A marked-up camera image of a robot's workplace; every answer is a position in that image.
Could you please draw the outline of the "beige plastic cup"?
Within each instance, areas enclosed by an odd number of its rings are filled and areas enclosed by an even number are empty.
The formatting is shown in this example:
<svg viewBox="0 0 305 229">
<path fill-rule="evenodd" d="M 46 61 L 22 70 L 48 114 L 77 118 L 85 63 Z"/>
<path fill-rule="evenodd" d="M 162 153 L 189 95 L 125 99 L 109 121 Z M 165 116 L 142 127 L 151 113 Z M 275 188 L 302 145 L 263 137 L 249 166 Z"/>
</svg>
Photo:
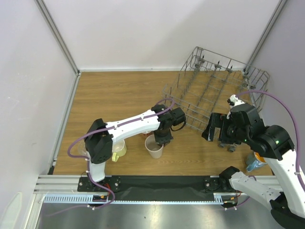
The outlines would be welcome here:
<svg viewBox="0 0 305 229">
<path fill-rule="evenodd" d="M 158 145 L 155 141 L 154 135 L 150 135 L 145 139 L 145 148 L 152 158 L 158 159 L 163 155 L 163 145 Z"/>
</svg>

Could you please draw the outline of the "clear plastic cup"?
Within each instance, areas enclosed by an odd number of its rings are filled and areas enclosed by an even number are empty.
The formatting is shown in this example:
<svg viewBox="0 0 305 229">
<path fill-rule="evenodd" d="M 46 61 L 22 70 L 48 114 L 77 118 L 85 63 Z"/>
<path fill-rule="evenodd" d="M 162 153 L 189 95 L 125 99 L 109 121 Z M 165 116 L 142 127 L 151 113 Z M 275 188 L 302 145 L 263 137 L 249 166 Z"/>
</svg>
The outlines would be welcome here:
<svg viewBox="0 0 305 229">
<path fill-rule="evenodd" d="M 87 157 L 87 150 L 86 150 L 86 147 L 85 147 L 85 143 L 84 142 L 80 142 L 78 144 L 78 153 L 80 156 L 82 157 Z"/>
</svg>

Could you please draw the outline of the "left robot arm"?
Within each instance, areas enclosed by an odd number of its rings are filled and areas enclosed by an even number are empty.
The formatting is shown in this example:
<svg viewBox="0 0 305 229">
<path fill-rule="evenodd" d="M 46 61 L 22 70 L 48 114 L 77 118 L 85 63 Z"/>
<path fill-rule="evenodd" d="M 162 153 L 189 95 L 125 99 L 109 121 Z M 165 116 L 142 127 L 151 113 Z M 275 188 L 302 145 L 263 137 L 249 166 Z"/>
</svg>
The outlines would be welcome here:
<svg viewBox="0 0 305 229">
<path fill-rule="evenodd" d="M 173 139 L 172 127 L 180 124 L 186 124 L 184 111 L 179 107 L 170 109 L 163 104 L 157 104 L 140 115 L 116 122 L 105 123 L 101 118 L 95 120 L 88 131 L 89 135 L 84 139 L 90 159 L 91 177 L 88 186 L 94 191 L 104 188 L 105 164 L 112 157 L 114 144 L 134 135 L 153 132 L 155 143 L 158 146 L 166 146 Z"/>
</svg>

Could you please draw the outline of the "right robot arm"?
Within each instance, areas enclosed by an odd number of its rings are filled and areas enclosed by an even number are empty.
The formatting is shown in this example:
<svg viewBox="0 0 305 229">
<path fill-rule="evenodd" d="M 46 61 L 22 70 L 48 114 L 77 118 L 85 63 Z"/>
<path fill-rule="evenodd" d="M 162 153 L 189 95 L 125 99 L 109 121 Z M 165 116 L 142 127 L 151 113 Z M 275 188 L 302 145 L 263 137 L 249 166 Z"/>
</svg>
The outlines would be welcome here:
<svg viewBox="0 0 305 229">
<path fill-rule="evenodd" d="M 296 171 L 296 152 L 288 132 L 278 125 L 265 126 L 257 109 L 247 103 L 232 106 L 229 115 L 212 113 L 202 137 L 213 141 L 215 129 L 225 144 L 247 144 L 268 164 L 276 176 L 281 191 L 249 178 L 235 167 L 225 169 L 219 186 L 225 192 L 244 192 L 270 212 L 285 229 L 305 227 L 305 192 Z"/>
</svg>

